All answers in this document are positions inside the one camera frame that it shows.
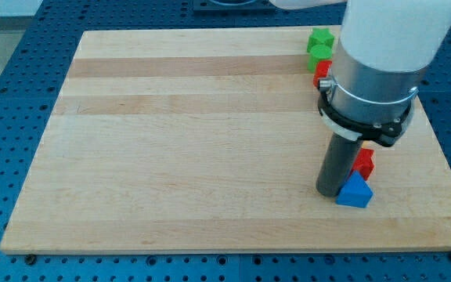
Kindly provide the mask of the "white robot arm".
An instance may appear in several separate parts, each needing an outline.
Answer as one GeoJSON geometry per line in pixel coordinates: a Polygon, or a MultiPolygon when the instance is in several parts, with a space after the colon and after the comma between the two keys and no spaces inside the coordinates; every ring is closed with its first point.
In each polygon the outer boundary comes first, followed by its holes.
{"type": "Polygon", "coordinates": [[[451,0],[347,0],[332,64],[317,82],[332,144],[393,146],[450,26],[451,0]]]}

